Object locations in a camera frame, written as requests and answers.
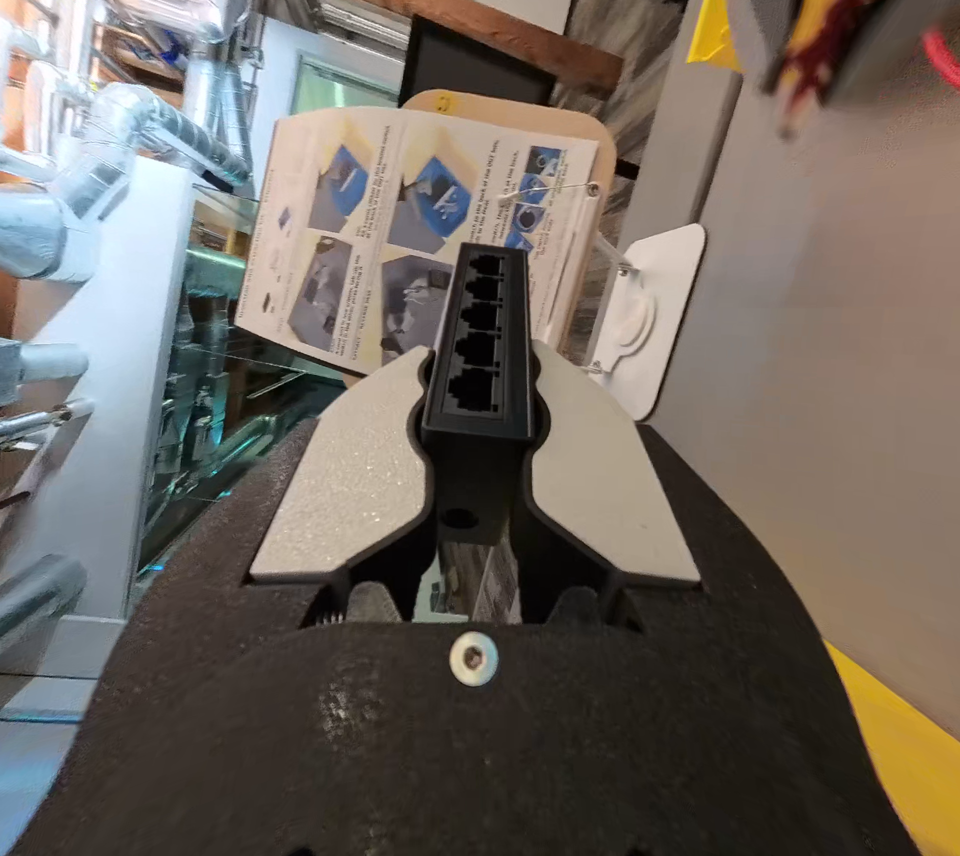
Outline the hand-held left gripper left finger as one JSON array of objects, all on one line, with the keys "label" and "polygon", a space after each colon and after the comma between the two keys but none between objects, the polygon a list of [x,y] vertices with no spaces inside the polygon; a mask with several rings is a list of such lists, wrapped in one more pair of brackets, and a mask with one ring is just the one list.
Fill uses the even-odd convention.
[{"label": "hand-held left gripper left finger", "polygon": [[250,566],[255,583],[319,582],[426,518],[431,470],[416,424],[433,358],[417,346],[323,411]]}]

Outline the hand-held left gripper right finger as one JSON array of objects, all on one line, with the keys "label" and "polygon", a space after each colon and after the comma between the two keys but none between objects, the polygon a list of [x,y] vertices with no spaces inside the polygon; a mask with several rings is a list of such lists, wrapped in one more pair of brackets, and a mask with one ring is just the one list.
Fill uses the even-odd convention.
[{"label": "hand-held left gripper right finger", "polygon": [[699,586],[634,421],[554,349],[533,351],[543,425],[523,465],[519,588]]}]

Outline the yellow plastic bin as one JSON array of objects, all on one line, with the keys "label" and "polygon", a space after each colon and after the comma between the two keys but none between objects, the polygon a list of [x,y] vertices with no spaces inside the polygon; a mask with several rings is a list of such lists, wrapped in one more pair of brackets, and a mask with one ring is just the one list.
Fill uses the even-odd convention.
[{"label": "yellow plastic bin", "polygon": [[871,762],[921,854],[959,853],[959,742],[826,642]]},{"label": "yellow plastic bin", "polygon": [[702,0],[687,51],[687,63],[702,63],[740,75],[740,64],[734,42],[728,0]]}]

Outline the black ethernet port box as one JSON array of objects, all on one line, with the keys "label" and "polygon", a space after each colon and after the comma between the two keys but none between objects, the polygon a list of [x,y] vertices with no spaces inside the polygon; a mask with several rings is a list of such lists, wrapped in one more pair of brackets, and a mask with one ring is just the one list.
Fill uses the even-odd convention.
[{"label": "black ethernet port box", "polygon": [[532,359],[526,253],[463,244],[419,430],[438,541],[503,538],[536,435]]}]

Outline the white sign base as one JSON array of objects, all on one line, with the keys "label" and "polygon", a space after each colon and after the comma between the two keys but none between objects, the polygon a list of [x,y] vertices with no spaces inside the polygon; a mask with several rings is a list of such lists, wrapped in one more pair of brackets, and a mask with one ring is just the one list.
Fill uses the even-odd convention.
[{"label": "white sign base", "polygon": [[617,250],[602,235],[594,250],[614,269],[606,310],[584,369],[635,422],[658,401],[706,247],[698,223]]}]

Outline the white pillar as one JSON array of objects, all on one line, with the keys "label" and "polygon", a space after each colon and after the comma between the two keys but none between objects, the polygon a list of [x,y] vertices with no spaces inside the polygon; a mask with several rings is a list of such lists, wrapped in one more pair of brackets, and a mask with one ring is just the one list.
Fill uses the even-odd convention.
[{"label": "white pillar", "polygon": [[101,224],[97,267],[83,284],[21,281],[12,336],[72,344],[85,373],[27,385],[12,411],[85,401],[92,411],[2,454],[2,579],[51,554],[86,573],[75,612],[127,609],[155,454],[194,202],[189,170],[140,156],[126,197]]}]

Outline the printed instruction sheet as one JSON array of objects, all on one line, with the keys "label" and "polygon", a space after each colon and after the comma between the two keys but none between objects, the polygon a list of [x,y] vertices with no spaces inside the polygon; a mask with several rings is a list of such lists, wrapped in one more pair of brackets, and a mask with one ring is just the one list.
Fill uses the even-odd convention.
[{"label": "printed instruction sheet", "polygon": [[532,334],[558,349],[594,233],[601,141],[404,107],[332,107],[274,127],[234,321],[369,374],[433,346],[463,245],[526,254]]}]

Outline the computer monitor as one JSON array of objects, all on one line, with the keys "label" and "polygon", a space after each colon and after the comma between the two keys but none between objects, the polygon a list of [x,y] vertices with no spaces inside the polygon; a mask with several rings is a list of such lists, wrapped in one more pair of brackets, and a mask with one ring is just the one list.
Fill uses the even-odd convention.
[{"label": "computer monitor", "polygon": [[411,20],[398,104],[433,89],[548,106],[555,76],[416,15]]}]

